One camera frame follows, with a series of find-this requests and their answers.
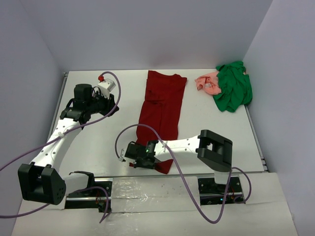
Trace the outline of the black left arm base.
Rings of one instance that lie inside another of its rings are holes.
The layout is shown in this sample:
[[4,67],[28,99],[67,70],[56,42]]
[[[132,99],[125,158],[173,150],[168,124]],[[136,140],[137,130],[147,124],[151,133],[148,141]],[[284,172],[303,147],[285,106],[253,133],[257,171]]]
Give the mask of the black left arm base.
[[94,186],[102,187],[108,194],[108,200],[103,190],[97,188],[69,194],[65,200],[65,209],[97,209],[104,213],[108,203],[107,213],[111,211],[112,178],[96,178]]

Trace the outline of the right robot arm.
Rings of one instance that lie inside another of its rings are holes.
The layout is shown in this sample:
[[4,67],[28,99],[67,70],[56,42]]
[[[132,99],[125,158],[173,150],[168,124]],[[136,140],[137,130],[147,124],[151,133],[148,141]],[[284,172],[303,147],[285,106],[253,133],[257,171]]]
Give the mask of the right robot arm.
[[181,159],[199,160],[214,171],[214,187],[225,192],[231,186],[233,142],[210,130],[201,130],[198,136],[173,141],[153,140],[141,145],[130,142],[122,149],[121,157],[131,160],[133,168],[153,169],[168,174],[175,161],[166,156],[172,151],[178,162]]

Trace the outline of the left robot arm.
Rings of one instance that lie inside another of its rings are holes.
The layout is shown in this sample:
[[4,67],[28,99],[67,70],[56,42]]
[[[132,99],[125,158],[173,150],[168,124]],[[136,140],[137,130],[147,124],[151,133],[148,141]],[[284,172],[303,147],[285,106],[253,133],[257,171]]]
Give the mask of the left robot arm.
[[109,79],[98,83],[96,88],[90,84],[75,86],[74,97],[61,112],[47,145],[29,164],[22,164],[18,169],[24,200],[58,205],[64,196],[77,190],[85,196],[96,191],[93,173],[74,171],[61,177],[59,170],[70,145],[91,116],[108,117],[119,110],[111,94],[114,87],[115,83]]

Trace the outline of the red t shirt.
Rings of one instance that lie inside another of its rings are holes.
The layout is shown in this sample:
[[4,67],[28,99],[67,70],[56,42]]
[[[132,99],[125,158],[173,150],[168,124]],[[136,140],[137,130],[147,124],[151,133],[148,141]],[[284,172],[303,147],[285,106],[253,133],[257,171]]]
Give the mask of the red t shirt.
[[164,141],[178,139],[178,123],[187,78],[148,71],[139,124],[153,128]]

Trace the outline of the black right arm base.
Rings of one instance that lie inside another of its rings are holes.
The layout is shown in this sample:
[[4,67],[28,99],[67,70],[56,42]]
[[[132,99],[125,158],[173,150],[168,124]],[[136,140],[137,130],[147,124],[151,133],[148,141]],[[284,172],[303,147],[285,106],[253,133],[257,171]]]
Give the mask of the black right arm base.
[[[199,177],[198,189],[202,206],[221,205],[223,203],[225,185],[216,184],[213,177]],[[231,177],[225,203],[234,204],[243,200],[244,195],[239,178]]]

